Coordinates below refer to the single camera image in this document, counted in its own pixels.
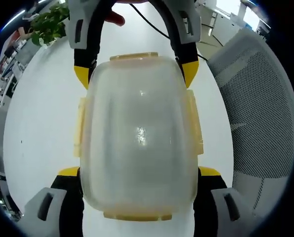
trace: translucent plastic box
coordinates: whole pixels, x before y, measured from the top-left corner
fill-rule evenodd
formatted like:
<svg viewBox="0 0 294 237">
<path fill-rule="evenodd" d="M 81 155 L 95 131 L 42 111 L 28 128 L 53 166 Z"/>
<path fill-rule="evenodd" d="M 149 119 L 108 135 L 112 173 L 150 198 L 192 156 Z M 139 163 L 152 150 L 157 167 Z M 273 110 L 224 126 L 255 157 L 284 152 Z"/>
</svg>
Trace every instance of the translucent plastic box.
<svg viewBox="0 0 294 237">
<path fill-rule="evenodd" d="M 148 53 L 98 65 L 82 129 L 85 200 L 105 217 L 133 221 L 187 209 L 198 177 L 192 110 L 172 59 Z"/>
</svg>

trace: office chair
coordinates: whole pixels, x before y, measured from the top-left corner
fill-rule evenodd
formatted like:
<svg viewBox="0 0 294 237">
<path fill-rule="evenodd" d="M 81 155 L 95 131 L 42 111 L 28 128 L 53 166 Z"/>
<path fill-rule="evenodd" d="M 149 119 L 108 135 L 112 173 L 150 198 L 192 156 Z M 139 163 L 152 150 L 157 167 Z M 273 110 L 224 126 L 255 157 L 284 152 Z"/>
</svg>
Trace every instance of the office chair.
<svg viewBox="0 0 294 237">
<path fill-rule="evenodd" d="M 266 216 L 294 159 L 294 92 L 281 63 L 254 32 L 241 29 L 209 61 L 231 127 L 235 188 Z"/>
</svg>

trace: white table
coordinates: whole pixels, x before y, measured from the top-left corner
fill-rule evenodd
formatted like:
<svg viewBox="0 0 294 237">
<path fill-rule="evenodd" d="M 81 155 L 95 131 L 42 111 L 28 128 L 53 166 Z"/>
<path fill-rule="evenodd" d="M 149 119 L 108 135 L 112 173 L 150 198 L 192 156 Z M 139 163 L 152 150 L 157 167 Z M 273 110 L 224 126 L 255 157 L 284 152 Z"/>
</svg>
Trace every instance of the white table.
<svg viewBox="0 0 294 237">
<path fill-rule="evenodd" d="M 163 20 L 149 3 L 139 10 L 160 30 L 167 33 Z M 106 23 L 102 31 L 98 63 L 110 56 L 157 51 L 174 58 L 169 40 L 153 30 L 126 4 L 113 8 L 126 24 Z M 41 48 L 19 81 L 9 107 L 4 131 L 4 166 L 10 193 L 21 211 L 43 187 L 50 187 L 57 172 L 78 166 L 73 157 L 73 135 L 79 98 L 86 90 L 73 71 L 73 50 L 66 39 Z M 204 155 L 199 164 L 221 172 L 232 184 L 233 150 L 230 125 L 217 84 L 207 66 L 201 65 L 191 89 L 197 99 L 204 139 Z M 194 217 L 179 213 L 171 221 L 136 223 L 104 219 L 85 202 L 84 236 L 193 236 Z"/>
</svg>

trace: finger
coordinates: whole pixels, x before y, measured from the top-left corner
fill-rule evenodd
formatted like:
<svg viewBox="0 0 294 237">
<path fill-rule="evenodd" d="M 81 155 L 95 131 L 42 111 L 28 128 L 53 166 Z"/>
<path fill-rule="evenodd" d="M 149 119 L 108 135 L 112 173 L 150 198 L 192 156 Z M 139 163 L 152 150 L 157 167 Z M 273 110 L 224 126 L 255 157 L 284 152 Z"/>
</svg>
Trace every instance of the finger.
<svg viewBox="0 0 294 237">
<path fill-rule="evenodd" d="M 115 23 L 118 26 L 122 26 L 122 25 L 125 24 L 125 19 L 121 15 L 119 15 L 119 14 L 113 12 L 113 11 L 111 11 L 108 14 L 105 21 Z"/>
</svg>

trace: window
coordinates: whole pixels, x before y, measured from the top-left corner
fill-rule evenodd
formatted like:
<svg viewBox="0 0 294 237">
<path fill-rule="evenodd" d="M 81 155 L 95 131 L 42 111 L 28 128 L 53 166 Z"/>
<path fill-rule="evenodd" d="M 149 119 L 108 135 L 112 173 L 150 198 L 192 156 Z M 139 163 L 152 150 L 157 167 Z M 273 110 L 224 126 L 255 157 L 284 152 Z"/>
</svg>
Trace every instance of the window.
<svg viewBox="0 0 294 237">
<path fill-rule="evenodd" d="M 256 31 L 257 26 L 259 25 L 259 17 L 250 9 L 247 7 L 244 21 L 247 22 L 251 27 L 253 31 Z"/>
<path fill-rule="evenodd" d="M 216 7 L 228 13 L 238 15 L 240 0 L 217 0 Z"/>
</svg>

